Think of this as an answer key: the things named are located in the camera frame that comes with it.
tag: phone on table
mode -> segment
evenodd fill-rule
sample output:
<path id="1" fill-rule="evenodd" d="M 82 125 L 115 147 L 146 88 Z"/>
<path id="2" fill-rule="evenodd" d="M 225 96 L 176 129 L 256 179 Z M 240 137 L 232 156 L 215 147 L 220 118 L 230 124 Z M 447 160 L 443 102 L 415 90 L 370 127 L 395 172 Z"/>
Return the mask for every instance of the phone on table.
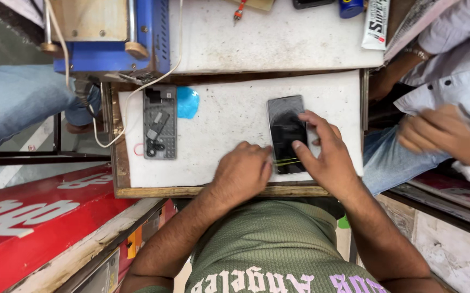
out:
<path id="1" fill-rule="evenodd" d="M 304 8 L 331 4 L 334 1 L 335 0 L 293 0 L 293 6 L 296 9 L 304 9 Z"/>
<path id="2" fill-rule="evenodd" d="M 277 173 L 282 175 L 305 172 L 291 145 L 295 140 L 307 145 L 306 123 L 298 119 L 298 114 L 303 113 L 302 96 L 269 100 L 267 110 Z"/>

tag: white cable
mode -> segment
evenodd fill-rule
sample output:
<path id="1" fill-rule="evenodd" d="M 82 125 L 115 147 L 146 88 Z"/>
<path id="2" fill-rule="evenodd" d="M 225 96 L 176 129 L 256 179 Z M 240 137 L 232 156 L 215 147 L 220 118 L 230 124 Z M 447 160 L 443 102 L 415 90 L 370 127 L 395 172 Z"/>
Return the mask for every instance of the white cable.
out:
<path id="1" fill-rule="evenodd" d="M 47 3 L 47 9 L 49 10 L 50 18 L 52 19 L 52 23 L 54 25 L 54 30 L 56 31 L 56 34 L 59 37 L 59 41 L 62 44 L 63 55 L 65 57 L 65 81 L 67 83 L 67 87 L 69 88 L 69 90 L 72 91 L 72 89 L 70 88 L 70 85 L 69 85 L 69 54 L 68 54 L 68 50 L 67 50 L 67 45 L 65 44 L 65 40 L 62 37 L 62 33 L 61 33 L 61 30 L 59 29 L 56 17 L 54 16 L 54 10 L 52 9 L 52 5 L 50 4 L 50 1 L 51 0 L 46 0 L 45 3 Z M 156 82 L 159 82 L 161 79 L 165 78 L 166 76 L 169 76 L 174 70 L 177 69 L 177 67 L 181 63 L 181 59 L 182 59 L 182 1 L 183 0 L 179 1 L 179 60 L 177 61 L 177 64 L 175 64 L 175 66 L 170 71 L 165 73 L 163 76 L 161 76 L 158 79 L 156 79 L 154 81 L 151 81 L 151 82 L 137 88 L 136 90 L 134 90 L 133 92 L 131 92 L 128 95 L 127 100 L 124 103 L 124 127 L 123 127 L 123 130 L 121 131 L 121 133 L 118 136 L 116 136 L 116 138 L 114 138 L 107 145 L 102 144 L 99 141 L 99 139 L 97 138 L 96 118 L 92 118 L 93 123 L 94 123 L 94 137 L 96 139 L 96 143 L 99 144 L 100 147 L 108 148 L 113 143 L 115 143 L 115 141 L 118 140 L 124 134 L 124 132 L 127 130 L 127 125 L 128 125 L 128 100 L 130 100 L 130 97 L 132 97 L 136 92 L 138 92 L 138 91 L 140 91 L 140 90 L 142 90 L 146 87 L 149 87 L 150 85 L 152 85 Z M 90 110 L 92 111 L 92 113 L 94 113 L 94 109 L 92 109 L 92 105 L 89 104 L 88 106 L 90 107 Z"/>
<path id="2" fill-rule="evenodd" d="M 47 5 L 47 10 L 49 11 L 50 19 L 52 20 L 52 25 L 56 31 L 56 35 L 59 38 L 59 42 L 62 44 L 63 57 L 65 58 L 65 84 L 69 91 L 72 91 L 69 84 L 69 50 L 67 49 L 67 44 L 65 44 L 65 39 L 62 36 L 62 30 L 59 29 L 58 20 L 56 15 L 54 15 L 54 9 L 52 9 L 52 4 L 50 0 L 46 0 L 45 4 Z"/>

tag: black phone screen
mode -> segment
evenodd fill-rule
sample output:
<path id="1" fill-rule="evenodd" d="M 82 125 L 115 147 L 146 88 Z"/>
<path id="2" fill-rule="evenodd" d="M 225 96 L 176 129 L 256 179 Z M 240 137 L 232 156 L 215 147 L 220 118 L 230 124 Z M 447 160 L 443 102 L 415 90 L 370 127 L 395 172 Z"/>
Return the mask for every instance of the black phone screen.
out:
<path id="1" fill-rule="evenodd" d="M 306 123 L 298 119 L 303 113 L 301 95 L 268 101 L 269 127 L 278 174 L 305 172 L 291 144 L 299 140 L 307 145 Z"/>

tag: white shirt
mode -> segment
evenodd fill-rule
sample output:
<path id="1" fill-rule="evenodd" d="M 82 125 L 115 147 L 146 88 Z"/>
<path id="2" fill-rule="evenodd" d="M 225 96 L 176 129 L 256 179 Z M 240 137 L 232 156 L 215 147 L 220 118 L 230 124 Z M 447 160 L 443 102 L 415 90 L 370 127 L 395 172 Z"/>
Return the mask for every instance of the white shirt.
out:
<path id="1" fill-rule="evenodd" d="M 394 104 L 410 115 L 443 104 L 460 105 L 470 126 L 470 0 L 462 0 L 445 10 L 418 38 L 419 45 L 434 58 L 420 63 L 401 82 L 415 90 Z M 470 181 L 470 166 L 454 163 Z"/>

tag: hand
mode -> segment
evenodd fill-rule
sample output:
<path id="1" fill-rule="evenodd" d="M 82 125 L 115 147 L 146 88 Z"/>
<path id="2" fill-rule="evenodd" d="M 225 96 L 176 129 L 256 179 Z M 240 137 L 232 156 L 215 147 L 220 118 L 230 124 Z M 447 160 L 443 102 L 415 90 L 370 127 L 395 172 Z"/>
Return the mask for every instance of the hand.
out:
<path id="1" fill-rule="evenodd" d="M 211 195 L 227 210 L 264 191 L 272 173 L 271 147 L 247 141 L 225 155 L 208 186 Z"/>
<path id="2" fill-rule="evenodd" d="M 387 68 L 383 68 L 377 74 L 371 76 L 369 80 L 369 101 L 379 101 L 391 92 L 397 80 L 394 80 L 388 73 Z"/>
<path id="3" fill-rule="evenodd" d="M 311 177 L 339 200 L 356 188 L 363 189 L 338 128 L 309 110 L 299 114 L 298 118 L 316 127 L 320 136 L 322 150 L 318 158 L 302 142 L 293 142 L 296 155 Z"/>
<path id="4" fill-rule="evenodd" d="M 470 129 L 454 105 L 426 109 L 419 116 L 405 118 L 397 138 L 414 153 L 445 151 L 470 166 Z"/>

